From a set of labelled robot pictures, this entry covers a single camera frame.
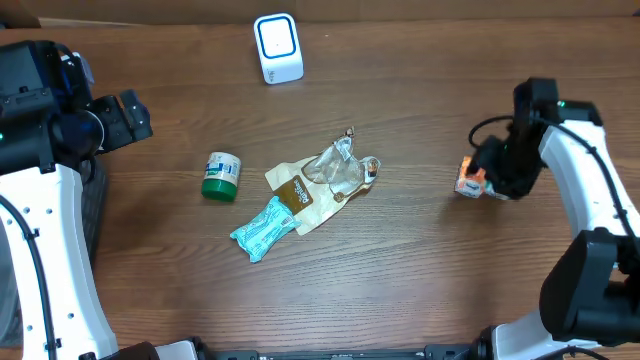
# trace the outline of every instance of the tabletop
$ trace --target tabletop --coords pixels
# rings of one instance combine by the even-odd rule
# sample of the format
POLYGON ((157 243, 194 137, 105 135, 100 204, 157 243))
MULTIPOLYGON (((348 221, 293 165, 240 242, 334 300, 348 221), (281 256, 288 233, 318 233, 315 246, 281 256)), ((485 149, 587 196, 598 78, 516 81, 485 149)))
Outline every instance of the tabletop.
MULTIPOLYGON (((640 22, 632 18, 299 24, 304 78, 268 86, 250 25, 0 31, 79 51, 94 95, 133 88, 154 136, 102 156, 110 179, 94 277, 120 346, 196 335, 217 350, 468 342, 536 308, 571 242, 544 171, 520 201, 453 193, 471 127, 554 77, 593 101, 640 202, 640 22), (273 196, 264 173, 355 126, 382 162, 366 195, 249 263, 229 234, 273 196), (234 203, 200 194, 209 154, 242 160, 234 203)), ((504 135, 504 125, 482 130, 504 135)), ((640 347, 602 350, 632 359, 640 347)), ((18 359, 20 350, 0 351, 18 359)))

